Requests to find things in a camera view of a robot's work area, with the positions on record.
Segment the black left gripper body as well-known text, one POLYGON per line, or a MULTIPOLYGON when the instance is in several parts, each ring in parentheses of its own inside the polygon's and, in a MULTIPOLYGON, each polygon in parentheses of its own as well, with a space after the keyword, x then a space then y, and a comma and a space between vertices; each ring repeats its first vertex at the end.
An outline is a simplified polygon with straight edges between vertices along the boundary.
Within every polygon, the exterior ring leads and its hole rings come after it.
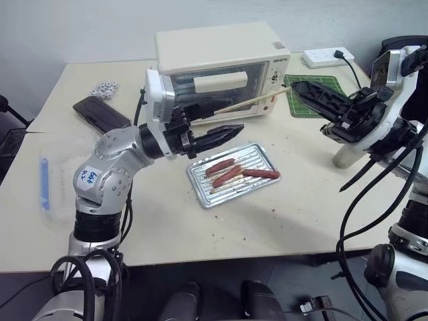
POLYGON ((169 148, 168 151, 163 152, 166 157, 175 157, 176 154, 180 154, 192 159, 201 152, 191 130, 192 121, 199 118, 199 107, 173 108, 171 121, 165 124, 166 130, 163 132, 169 148))

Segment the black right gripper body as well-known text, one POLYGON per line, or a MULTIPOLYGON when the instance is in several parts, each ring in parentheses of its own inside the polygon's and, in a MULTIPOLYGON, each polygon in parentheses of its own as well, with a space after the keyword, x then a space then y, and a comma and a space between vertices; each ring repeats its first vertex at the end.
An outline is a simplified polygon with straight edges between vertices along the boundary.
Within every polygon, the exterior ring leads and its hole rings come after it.
POLYGON ((359 142, 378 126, 393 94, 389 87, 363 87, 349 97, 323 94, 324 117, 329 123, 321 133, 340 144, 359 142))

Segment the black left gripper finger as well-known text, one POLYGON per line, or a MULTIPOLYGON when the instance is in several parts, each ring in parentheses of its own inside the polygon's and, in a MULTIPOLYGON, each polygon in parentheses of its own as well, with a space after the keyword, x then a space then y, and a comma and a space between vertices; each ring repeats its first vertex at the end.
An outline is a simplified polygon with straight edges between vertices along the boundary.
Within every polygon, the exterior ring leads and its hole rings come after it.
POLYGON ((228 124, 208 130, 205 135, 195 139, 195 152, 205 152, 225 144, 236 137, 244 126, 244 124, 228 124))
POLYGON ((213 98, 186 103, 183 111, 189 121, 212 117, 219 107, 219 101, 213 98))

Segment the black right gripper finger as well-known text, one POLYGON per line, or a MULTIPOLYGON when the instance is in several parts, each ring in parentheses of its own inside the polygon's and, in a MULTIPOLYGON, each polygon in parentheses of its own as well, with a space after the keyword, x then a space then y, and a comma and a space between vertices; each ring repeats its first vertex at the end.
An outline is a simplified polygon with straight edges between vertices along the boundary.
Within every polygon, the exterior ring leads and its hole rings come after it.
POLYGON ((306 105, 349 104, 350 99, 320 82, 299 81, 291 84, 291 89, 306 105))
POLYGON ((347 111, 347 104, 339 104, 339 105, 330 104, 327 106, 323 106, 323 105, 320 106, 320 105, 314 105, 314 104, 306 105, 305 103, 303 104, 309 107, 309 109, 317 112, 319 115, 321 115, 323 118, 329 121, 338 120, 347 111))

